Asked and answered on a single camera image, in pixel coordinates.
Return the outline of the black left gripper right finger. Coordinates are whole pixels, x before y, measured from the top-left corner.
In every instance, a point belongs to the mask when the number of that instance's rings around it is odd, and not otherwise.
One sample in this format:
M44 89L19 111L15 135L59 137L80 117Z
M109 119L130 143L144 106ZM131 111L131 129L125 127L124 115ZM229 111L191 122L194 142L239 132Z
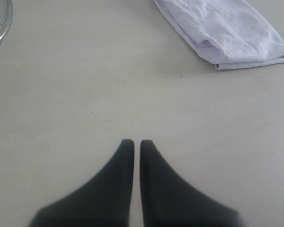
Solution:
M244 227L240 214L181 178L152 140L140 145L140 192L146 227Z

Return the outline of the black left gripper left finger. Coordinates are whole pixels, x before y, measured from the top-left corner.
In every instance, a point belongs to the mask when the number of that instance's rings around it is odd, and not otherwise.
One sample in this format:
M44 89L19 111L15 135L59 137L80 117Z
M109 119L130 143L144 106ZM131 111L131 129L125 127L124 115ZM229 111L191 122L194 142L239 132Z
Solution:
M106 165L68 196L41 208L31 227L127 227L133 188L134 142L121 141Z

